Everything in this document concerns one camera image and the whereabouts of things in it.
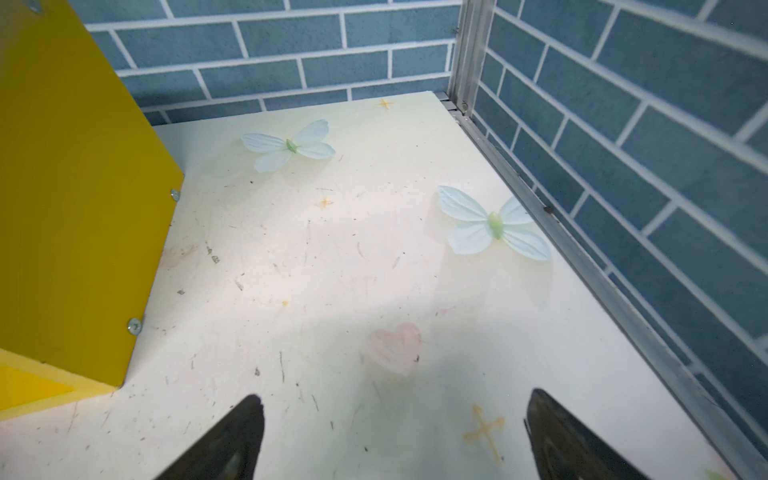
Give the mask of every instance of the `blue brick wall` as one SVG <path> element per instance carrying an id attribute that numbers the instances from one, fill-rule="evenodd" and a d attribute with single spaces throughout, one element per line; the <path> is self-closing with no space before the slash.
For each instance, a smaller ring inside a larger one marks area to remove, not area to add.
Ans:
<path id="1" fill-rule="evenodd" d="M 494 12 L 473 121 L 768 458 L 768 3 Z"/>
<path id="2" fill-rule="evenodd" d="M 152 125 L 447 91 L 461 0 L 70 0 Z"/>

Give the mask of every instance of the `butterfly wing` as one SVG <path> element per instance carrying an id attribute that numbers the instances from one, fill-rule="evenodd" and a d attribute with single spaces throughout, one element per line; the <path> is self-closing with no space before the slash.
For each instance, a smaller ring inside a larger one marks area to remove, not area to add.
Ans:
<path id="1" fill-rule="evenodd" d="M 317 160 L 324 160 L 336 155 L 336 151 L 333 150 L 333 147 L 323 143 L 306 145 L 305 147 L 299 146 L 296 151 L 304 157 L 316 158 Z"/>
<path id="2" fill-rule="evenodd" d="M 263 174 L 264 172 L 274 172 L 288 162 L 290 155 L 291 153 L 288 150 L 275 151 L 271 154 L 263 155 L 253 162 L 253 168 L 260 174 Z"/>
<path id="3" fill-rule="evenodd" d="M 487 221 L 459 225 L 448 232 L 448 245 L 456 255 L 474 255 L 491 244 L 493 236 Z"/>
<path id="4" fill-rule="evenodd" d="M 272 152 L 286 150 L 285 140 L 265 134 L 244 134 L 240 135 L 243 146 L 250 151 L 258 154 L 271 154 Z"/>
<path id="5" fill-rule="evenodd" d="M 507 200 L 498 215 L 502 218 L 504 225 L 521 225 L 533 221 L 518 199 L 514 197 Z"/>
<path id="6" fill-rule="evenodd" d="M 504 242 L 516 252 L 533 260 L 546 261 L 551 258 L 549 245 L 539 235 L 519 227 L 504 225 Z"/>
<path id="7" fill-rule="evenodd" d="M 316 144 L 328 134 L 328 122 L 325 120 L 314 121 L 296 134 L 291 141 L 298 147 L 310 146 Z"/>
<path id="8" fill-rule="evenodd" d="M 440 210 L 456 220 L 485 222 L 488 219 L 485 209 L 458 188 L 441 185 L 437 188 L 437 198 Z"/>

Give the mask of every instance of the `white table surface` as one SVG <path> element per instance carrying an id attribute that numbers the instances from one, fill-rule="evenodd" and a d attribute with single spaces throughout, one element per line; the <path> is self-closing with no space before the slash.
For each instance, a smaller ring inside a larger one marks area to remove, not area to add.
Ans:
<path id="1" fill-rule="evenodd" d="M 0 478 L 153 478 L 255 392 L 259 479 L 533 479 L 534 387 L 650 478 L 721 468 L 554 248 L 548 263 L 500 241 L 450 250 L 438 185 L 488 211 L 511 194 L 433 94 L 387 101 L 157 127 L 187 177 L 125 386 L 0 423 Z M 253 169 L 241 134 L 320 118 L 334 158 Z M 422 335 L 408 377 L 362 354 L 404 322 Z M 506 419 L 498 465 L 462 440 L 473 404 Z"/>

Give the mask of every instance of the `pink heart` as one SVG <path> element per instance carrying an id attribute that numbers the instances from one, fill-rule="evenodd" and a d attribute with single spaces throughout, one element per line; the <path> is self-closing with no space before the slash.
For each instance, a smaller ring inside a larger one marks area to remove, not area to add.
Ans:
<path id="1" fill-rule="evenodd" d="M 401 323 L 394 332 L 376 330 L 368 337 L 368 355 L 390 372 L 407 376 L 419 361 L 422 333 L 413 323 Z"/>

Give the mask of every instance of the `yellow cross mark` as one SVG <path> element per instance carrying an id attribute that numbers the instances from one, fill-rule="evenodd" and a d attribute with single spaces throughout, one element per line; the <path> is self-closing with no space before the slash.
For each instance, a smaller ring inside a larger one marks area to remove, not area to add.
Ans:
<path id="1" fill-rule="evenodd" d="M 379 103 L 376 104 L 376 107 L 384 107 L 385 110 L 389 110 L 390 105 L 394 105 L 395 102 L 393 101 L 386 101 L 383 98 L 379 100 Z"/>
<path id="2" fill-rule="evenodd" d="M 473 440 L 476 440 L 480 438 L 481 436 L 484 436 L 486 440 L 488 440 L 488 445 L 491 446 L 491 451 L 493 452 L 493 459 L 496 461 L 496 463 L 500 463 L 502 460 L 498 456 L 498 450 L 496 450 L 496 445 L 493 443 L 493 439 L 491 438 L 491 428 L 498 427 L 503 428 L 504 423 L 506 420 L 504 420 L 504 417 L 498 417 L 496 420 L 494 420 L 491 423 L 485 423 L 482 419 L 482 409 L 477 406 L 472 406 L 472 413 L 475 415 L 475 420 L 480 424 L 480 428 L 475 430 L 474 432 L 465 433 L 464 434 L 464 441 L 465 442 L 471 442 Z"/>

